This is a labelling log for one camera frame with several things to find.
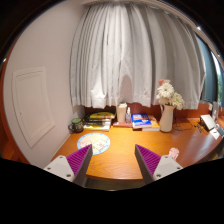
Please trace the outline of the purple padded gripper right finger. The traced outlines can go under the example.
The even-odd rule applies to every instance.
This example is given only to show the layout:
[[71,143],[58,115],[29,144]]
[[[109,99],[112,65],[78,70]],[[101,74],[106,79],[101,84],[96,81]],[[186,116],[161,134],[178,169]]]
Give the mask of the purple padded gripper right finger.
[[140,145],[135,145],[135,156],[145,184],[160,180],[182,169],[182,166],[170,156],[159,156]]

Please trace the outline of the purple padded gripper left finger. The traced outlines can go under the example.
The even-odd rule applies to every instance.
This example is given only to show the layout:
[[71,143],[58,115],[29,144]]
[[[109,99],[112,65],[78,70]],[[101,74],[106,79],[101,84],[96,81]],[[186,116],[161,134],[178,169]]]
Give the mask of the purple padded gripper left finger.
[[87,145],[67,157],[59,155],[44,170],[84,187],[92,155],[92,145]]

